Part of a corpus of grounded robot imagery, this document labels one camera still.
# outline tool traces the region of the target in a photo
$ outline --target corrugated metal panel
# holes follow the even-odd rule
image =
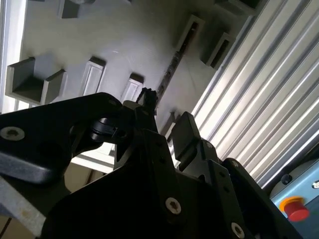
[[[268,1],[193,112],[260,185],[318,141],[318,25],[318,0]]]

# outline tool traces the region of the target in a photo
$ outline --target gray rectangular holder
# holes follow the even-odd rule
[[[202,61],[207,66],[211,66],[215,70],[218,70],[234,42],[235,38],[226,32],[215,36],[211,44],[211,54],[206,55]]]
[[[205,25],[205,21],[200,19],[199,17],[195,16],[195,15],[191,15],[188,19],[188,22],[186,23],[185,27],[184,27],[184,30],[182,32],[182,34],[180,35],[178,41],[177,41],[177,44],[176,44],[176,51],[179,51],[183,45],[183,43],[185,42],[185,39],[187,37],[187,34],[188,32],[191,30],[191,27],[193,25],[193,23],[197,23],[198,24],[198,28],[196,30],[196,34],[194,36],[194,38],[192,39],[191,41],[191,44],[193,42],[196,42],[197,41],[197,38],[199,36],[199,34],[201,33],[204,25]]]
[[[255,15],[259,1],[256,0],[216,0],[215,4],[228,12],[240,15]]]
[[[62,81],[67,74],[60,70],[46,79],[34,77],[35,58],[12,64],[7,68],[5,94],[32,105],[51,103],[59,96]]]
[[[59,18],[77,18],[80,5],[70,0],[59,0],[58,17]]]
[[[163,126],[162,130],[160,131],[160,134],[165,136],[167,143],[170,147],[173,145],[171,131],[174,128],[174,126],[179,118],[180,118],[179,113],[177,113],[176,111],[170,112],[168,120],[166,121],[165,125]]]
[[[80,96],[97,93],[103,79],[106,62],[97,57],[92,57],[86,64]]]

